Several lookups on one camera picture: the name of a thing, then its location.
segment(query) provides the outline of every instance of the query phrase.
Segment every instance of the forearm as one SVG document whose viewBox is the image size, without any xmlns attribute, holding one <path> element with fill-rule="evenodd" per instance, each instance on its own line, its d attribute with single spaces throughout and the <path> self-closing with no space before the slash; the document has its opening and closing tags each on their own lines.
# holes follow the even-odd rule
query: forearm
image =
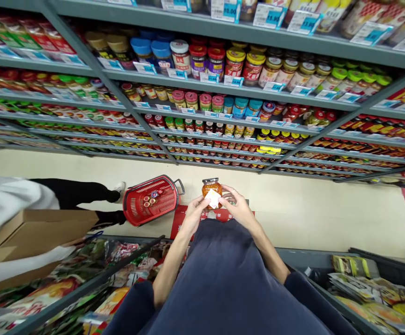
<svg viewBox="0 0 405 335">
<path fill-rule="evenodd" d="M 189 245 L 191 235 L 179 232 L 170 246 L 165 257 L 162 269 L 159 271 L 153 283 L 155 308 L 162 306 L 168 298 L 178 275 L 179 267 Z"/>
<path fill-rule="evenodd" d="M 248 230 L 263 257 L 264 263 L 266 264 L 268 270 L 274 275 L 274 277 L 277 278 L 279 282 L 285 284 L 286 277 L 290 274 L 290 271 L 278 255 L 269 238 L 266 236 L 263 227 L 260 225 L 260 223 L 256 222 L 255 224 L 251 225 Z"/>
</svg>

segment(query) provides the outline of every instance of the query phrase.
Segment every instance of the floor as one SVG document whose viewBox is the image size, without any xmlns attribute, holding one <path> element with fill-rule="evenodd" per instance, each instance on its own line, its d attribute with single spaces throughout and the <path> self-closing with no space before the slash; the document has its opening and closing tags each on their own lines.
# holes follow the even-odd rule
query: floor
<svg viewBox="0 0 405 335">
<path fill-rule="evenodd" d="M 201 194 L 202 179 L 218 177 L 250 200 L 250 207 L 276 247 L 346 251 L 356 247 L 405 258 L 405 200 L 399 188 L 279 175 L 257 175 L 209 167 L 176 166 L 71 154 L 0 150 L 0 175 L 97 181 L 136 185 L 161 174 L 180 178 L 182 202 Z M 117 210 L 97 201 L 88 209 Z M 105 230 L 110 235 L 169 236 L 173 213 L 143 227 L 128 223 Z"/>
</svg>

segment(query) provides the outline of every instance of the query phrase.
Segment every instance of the person's right hand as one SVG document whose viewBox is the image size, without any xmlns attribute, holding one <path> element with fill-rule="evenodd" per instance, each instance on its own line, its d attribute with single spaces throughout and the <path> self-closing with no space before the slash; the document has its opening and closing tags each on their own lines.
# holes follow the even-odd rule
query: person's right hand
<svg viewBox="0 0 405 335">
<path fill-rule="evenodd" d="M 255 216 L 249 208 L 246 199 L 232 187 L 227 185 L 222 185 L 222 187 L 224 192 L 229 193 L 224 194 L 219 199 L 219 202 L 226 207 L 226 209 L 233 215 L 235 220 L 237 220 L 247 230 L 250 230 L 257 225 L 258 221 L 255 219 Z"/>
</svg>

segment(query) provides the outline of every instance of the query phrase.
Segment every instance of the black pants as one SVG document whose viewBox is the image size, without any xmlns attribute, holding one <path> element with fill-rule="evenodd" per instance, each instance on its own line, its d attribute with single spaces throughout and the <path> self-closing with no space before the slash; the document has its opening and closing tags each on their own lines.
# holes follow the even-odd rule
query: black pants
<svg viewBox="0 0 405 335">
<path fill-rule="evenodd" d="M 120 193 L 111 191 L 106 186 L 96 182 L 70 181 L 66 179 L 31 179 L 38 184 L 44 185 L 51 189 L 58 199 L 60 209 L 80 209 L 77 207 L 82 203 L 91 203 L 93 201 L 106 200 L 116 202 L 120 198 Z M 94 225 L 92 230 L 103 229 L 115 224 L 123 224 L 125 215 L 123 211 L 100 212 L 95 211 L 99 221 Z"/>
</svg>

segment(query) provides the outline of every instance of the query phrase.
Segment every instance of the white sneaker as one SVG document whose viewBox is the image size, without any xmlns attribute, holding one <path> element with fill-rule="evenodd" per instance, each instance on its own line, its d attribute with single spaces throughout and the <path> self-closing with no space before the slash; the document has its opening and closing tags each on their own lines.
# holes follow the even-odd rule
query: white sneaker
<svg viewBox="0 0 405 335">
<path fill-rule="evenodd" d="M 122 203 L 123 196 L 125 195 L 125 190 L 127 189 L 127 184 L 124 181 L 120 181 L 114 186 L 113 190 L 120 193 L 120 198 L 114 203 Z"/>
</svg>

